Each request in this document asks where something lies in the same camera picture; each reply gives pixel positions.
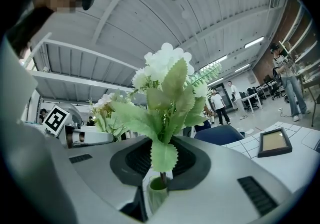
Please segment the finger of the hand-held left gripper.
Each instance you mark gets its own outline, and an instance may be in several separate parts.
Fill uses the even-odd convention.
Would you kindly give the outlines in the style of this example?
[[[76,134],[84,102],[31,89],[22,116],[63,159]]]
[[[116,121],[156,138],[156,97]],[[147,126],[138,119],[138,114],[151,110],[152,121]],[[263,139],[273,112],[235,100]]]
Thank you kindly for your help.
[[[86,144],[107,144],[112,143],[114,136],[105,132],[85,132],[84,143]]]

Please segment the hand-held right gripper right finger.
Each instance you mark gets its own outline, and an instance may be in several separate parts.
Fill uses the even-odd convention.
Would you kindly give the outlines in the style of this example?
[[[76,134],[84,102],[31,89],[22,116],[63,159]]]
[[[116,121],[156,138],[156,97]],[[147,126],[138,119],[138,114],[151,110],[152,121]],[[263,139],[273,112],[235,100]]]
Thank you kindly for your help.
[[[240,186],[238,179],[247,176],[252,176],[278,205],[291,197],[279,179],[244,154],[194,138],[179,139],[208,154],[210,171],[193,189],[170,192],[149,224],[271,224],[269,217],[260,218]]]

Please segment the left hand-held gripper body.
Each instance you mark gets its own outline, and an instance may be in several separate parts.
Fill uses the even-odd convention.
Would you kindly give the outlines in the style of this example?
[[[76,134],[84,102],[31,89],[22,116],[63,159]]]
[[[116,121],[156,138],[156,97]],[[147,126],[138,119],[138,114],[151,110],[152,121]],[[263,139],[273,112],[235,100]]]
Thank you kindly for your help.
[[[80,112],[69,103],[56,104],[42,123],[46,130],[58,136],[65,125],[80,129],[84,124]]]

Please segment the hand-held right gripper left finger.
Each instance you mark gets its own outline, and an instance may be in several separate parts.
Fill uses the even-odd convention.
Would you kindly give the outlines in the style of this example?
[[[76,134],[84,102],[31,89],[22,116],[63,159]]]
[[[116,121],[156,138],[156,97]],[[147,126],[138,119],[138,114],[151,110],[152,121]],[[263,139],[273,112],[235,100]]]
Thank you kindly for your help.
[[[143,136],[117,143],[67,150],[75,173],[93,199],[85,196],[89,219],[84,224],[147,224],[143,176],[126,157],[149,140]]]

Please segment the pink flower bouquet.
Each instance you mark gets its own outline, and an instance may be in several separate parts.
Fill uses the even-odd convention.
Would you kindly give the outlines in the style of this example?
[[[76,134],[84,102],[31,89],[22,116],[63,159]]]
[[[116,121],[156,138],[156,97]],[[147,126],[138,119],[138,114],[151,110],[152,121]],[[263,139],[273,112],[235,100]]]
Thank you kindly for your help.
[[[100,132],[112,134],[112,141],[117,142],[122,140],[122,135],[127,131],[127,128],[112,108],[112,102],[131,104],[130,99],[120,95],[120,91],[117,90],[114,93],[104,94],[95,104],[89,100],[89,107],[95,116],[94,125],[97,129]]]

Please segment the pale green vase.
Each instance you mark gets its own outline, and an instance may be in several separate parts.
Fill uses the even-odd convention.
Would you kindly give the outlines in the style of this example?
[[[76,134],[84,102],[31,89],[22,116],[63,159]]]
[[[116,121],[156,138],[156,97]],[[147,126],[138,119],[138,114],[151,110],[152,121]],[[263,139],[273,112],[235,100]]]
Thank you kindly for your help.
[[[168,197],[168,184],[171,180],[166,176],[165,183],[161,176],[151,176],[146,187],[146,198],[151,214],[153,215]]]

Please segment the white flower bouquet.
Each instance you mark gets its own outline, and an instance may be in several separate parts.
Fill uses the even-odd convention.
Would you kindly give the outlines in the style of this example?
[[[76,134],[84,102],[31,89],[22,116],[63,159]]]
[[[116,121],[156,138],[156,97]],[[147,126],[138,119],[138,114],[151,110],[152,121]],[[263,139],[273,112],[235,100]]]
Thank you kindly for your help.
[[[222,66],[195,71],[191,54],[167,42],[144,58],[145,67],[135,73],[132,84],[134,93],[146,96],[146,108],[120,102],[111,106],[129,130],[151,139],[151,165],[165,183],[166,174],[178,162],[170,140],[185,127],[204,124],[208,83],[218,77]]]

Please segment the person's left hand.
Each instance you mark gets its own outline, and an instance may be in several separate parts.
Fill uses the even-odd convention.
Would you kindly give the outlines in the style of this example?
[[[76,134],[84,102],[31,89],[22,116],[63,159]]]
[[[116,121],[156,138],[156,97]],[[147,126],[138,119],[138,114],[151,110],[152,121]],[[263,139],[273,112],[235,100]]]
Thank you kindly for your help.
[[[68,148],[79,145],[85,141],[85,134],[83,132],[72,132],[66,134],[66,143]]]

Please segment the person's white shirt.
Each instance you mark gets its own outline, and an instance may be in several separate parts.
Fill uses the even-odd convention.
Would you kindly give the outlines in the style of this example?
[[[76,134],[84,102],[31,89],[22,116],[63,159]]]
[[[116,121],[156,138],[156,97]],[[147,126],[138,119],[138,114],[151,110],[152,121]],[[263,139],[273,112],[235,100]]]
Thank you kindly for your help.
[[[0,44],[0,222],[77,224],[43,133],[22,120],[37,86],[9,41]]]

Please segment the blue chair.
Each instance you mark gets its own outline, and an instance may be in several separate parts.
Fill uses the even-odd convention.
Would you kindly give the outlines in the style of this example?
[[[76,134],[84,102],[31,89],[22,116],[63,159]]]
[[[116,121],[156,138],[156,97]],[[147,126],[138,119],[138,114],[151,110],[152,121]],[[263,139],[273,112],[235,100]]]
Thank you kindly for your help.
[[[242,140],[244,137],[231,125],[221,125],[197,132],[195,139],[215,145],[226,145]]]

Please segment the white metal shelf rack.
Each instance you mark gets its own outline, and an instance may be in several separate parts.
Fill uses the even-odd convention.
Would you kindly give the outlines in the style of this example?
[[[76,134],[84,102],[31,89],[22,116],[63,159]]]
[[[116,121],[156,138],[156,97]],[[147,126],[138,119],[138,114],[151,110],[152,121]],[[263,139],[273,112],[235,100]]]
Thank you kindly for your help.
[[[96,103],[104,94],[132,91],[137,67],[97,51],[51,38],[47,33],[30,46],[20,60],[36,79],[37,87],[27,102],[23,119],[39,122],[40,111],[55,104],[71,104],[84,120],[89,102]]]

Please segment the table with grid tablecloth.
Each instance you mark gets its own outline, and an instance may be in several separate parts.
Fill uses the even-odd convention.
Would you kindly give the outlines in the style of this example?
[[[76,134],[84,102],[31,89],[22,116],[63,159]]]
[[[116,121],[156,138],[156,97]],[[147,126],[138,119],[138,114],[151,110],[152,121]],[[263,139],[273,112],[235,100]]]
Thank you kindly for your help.
[[[320,162],[320,153],[315,150],[320,142],[320,131],[280,122],[271,126],[271,129],[276,128],[285,129],[292,145],[291,153],[258,158],[257,136],[223,146],[244,154],[275,176],[289,189],[292,197],[296,191],[310,183]]]

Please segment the long ceiling light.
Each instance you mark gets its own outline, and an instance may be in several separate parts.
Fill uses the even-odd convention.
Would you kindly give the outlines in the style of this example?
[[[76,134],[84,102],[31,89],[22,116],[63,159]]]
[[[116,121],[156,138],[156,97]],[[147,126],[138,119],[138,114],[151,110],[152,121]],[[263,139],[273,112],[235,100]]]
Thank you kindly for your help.
[[[217,60],[215,60],[215,61],[213,61],[213,62],[211,62],[211,63],[209,63],[209,64],[207,64],[207,65],[205,65],[204,67],[202,67],[202,68],[200,69],[200,71],[203,71],[203,70],[205,70],[206,68],[210,68],[211,66],[214,66],[214,65],[216,65],[216,64],[218,64],[218,63],[221,63],[222,61],[226,60],[227,58],[228,58],[228,56],[227,56],[227,55],[224,55],[224,56],[222,56],[221,58],[219,58],[219,59],[217,59]]]
[[[251,46],[253,46],[253,45],[257,44],[257,43],[262,42],[263,40],[264,40],[264,36],[261,36],[261,37],[255,39],[255,40],[245,44],[244,47],[245,47],[245,49],[247,49],[247,48],[249,48],[249,47],[251,47]]]

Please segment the dark picture frame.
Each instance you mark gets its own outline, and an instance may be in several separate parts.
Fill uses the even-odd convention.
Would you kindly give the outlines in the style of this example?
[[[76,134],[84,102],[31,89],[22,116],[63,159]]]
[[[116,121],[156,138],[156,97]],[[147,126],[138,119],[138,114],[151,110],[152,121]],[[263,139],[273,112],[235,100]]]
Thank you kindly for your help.
[[[277,128],[260,134],[257,157],[272,157],[291,153],[293,150],[284,128]]]

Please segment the white wall shelves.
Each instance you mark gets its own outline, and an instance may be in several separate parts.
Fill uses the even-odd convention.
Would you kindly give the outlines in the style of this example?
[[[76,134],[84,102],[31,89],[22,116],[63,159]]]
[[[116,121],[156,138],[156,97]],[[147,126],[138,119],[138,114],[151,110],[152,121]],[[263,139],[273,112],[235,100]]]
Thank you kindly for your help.
[[[301,0],[286,0],[281,14],[276,42],[284,50],[301,98],[311,100],[313,126],[320,105],[320,95],[312,93],[312,88],[320,87],[320,29]]]

